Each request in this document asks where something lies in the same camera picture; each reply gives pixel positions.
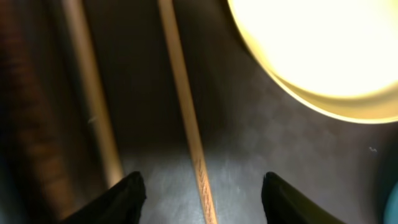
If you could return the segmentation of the light blue bowl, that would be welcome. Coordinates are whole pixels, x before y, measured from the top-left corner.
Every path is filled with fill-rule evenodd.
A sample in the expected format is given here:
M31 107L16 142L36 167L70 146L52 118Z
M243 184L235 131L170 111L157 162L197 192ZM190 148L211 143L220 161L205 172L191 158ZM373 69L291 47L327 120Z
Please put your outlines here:
M383 224L398 224L398 186L391 190L384 209Z

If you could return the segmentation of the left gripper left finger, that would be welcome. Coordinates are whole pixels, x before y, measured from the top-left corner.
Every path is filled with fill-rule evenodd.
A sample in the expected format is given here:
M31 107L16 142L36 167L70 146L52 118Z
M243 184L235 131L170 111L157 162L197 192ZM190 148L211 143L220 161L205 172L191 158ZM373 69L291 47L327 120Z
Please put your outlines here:
M144 179L134 171L62 223L138 224L145 201Z

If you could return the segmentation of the wooden chopstick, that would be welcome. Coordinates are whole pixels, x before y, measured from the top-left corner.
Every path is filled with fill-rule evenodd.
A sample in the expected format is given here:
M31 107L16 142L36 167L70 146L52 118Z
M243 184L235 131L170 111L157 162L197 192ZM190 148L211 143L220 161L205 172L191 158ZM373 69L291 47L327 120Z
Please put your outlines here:
M109 118L84 5L81 0L62 0L62 7L90 113L88 123L92 125L99 145L107 185L112 187L123 178L124 172Z
M218 224L172 0L159 0L160 17L206 224Z

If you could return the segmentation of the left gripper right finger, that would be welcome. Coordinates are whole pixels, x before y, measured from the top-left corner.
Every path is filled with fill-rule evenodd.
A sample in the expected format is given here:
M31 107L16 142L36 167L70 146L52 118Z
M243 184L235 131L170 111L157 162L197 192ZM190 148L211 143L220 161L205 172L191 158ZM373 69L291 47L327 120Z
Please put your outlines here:
M263 178L261 199L267 224L344 224L274 172Z

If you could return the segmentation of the yellow plate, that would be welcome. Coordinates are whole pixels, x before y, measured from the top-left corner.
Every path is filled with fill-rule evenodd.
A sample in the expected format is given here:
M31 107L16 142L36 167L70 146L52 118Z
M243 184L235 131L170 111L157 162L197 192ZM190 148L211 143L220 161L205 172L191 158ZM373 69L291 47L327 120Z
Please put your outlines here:
M256 62L331 118L397 121L396 1L229 1Z

